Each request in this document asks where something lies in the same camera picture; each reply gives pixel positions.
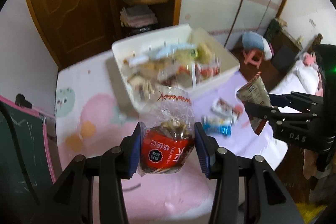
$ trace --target wooden door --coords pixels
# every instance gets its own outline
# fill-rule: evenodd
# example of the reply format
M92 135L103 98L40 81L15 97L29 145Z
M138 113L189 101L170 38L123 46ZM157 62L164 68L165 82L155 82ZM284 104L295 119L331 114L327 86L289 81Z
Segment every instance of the wooden door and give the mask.
M41 37L62 68L109 50L117 39L110 0L27 2ZM116 8L113 12L118 17Z

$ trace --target snack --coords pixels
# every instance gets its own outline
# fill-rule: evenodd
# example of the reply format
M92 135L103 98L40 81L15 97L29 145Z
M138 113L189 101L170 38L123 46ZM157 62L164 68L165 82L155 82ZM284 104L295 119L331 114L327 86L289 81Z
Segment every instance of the snack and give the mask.
M214 58L214 53L209 49L205 43L200 43L197 46L198 58L197 61L200 64L209 64Z
M194 113L188 94L162 86L160 97L149 109L140 114L143 126L139 173L175 173L194 147Z
M132 56L129 58L124 59L124 64L128 65L129 67L134 67L136 65L143 64L145 62L149 61L149 57L146 54L138 55L138 56Z
M250 102L259 105L271 106L268 92L260 74L261 72L258 72L255 77L237 91L237 97L243 104L245 102ZM251 127L257 135L260 135L266 122L267 120L265 119L250 117Z
M139 75L133 76L127 82L139 94L141 101L150 100L157 92L155 86L153 87L150 81Z
M231 124L230 117L221 119L218 117L202 117L202 125L205 133L222 133L226 136L231 136Z
M212 111L218 114L222 118L230 118L232 120L232 125L236 124L240 112L238 109L234 109L227 102L225 102L222 98L218 98L212 104Z
M221 72L221 64L215 58L210 64L195 64L196 83L201 83L204 80L212 78Z
M179 67L180 65L173 59L166 58L139 65L138 73L151 81L162 82L176 75Z
M172 56L178 51L190 52L191 50L195 48L196 48L195 45L189 44L189 43L167 45L167 46L163 46L158 49L149 51L148 56L150 60L160 60L160 59Z

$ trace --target wooden shelf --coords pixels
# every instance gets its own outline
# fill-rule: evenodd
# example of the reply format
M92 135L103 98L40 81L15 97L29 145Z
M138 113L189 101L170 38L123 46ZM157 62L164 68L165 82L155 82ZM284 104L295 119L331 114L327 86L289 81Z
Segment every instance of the wooden shelf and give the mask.
M168 0L123 0L123 1L130 6L138 4L154 5L168 2Z

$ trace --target pink stool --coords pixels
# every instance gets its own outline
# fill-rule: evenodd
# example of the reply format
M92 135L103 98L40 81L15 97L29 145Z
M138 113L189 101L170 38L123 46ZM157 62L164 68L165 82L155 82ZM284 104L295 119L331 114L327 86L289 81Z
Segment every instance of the pink stool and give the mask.
M257 69L259 69L261 62L264 59L264 52L257 48L251 49L248 53L246 53L245 50L243 50L243 55L245 58L244 64L247 65L248 63L250 63L256 66Z

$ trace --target blue gripper pad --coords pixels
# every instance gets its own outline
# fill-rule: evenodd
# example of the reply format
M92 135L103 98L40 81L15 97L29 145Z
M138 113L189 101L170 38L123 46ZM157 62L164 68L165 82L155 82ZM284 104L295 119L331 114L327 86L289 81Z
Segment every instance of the blue gripper pad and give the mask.
M138 122L133 134L123 138L120 147L124 151L124 161L127 163L127 170L125 170L129 178L137 171L140 161L141 149L141 125Z
M201 165L202 173L205 174L207 178L211 175L211 167L216 161L215 150L219 147L216 140L215 146L211 143L210 138L206 135L203 130L202 124L200 122L195 123L195 147Z

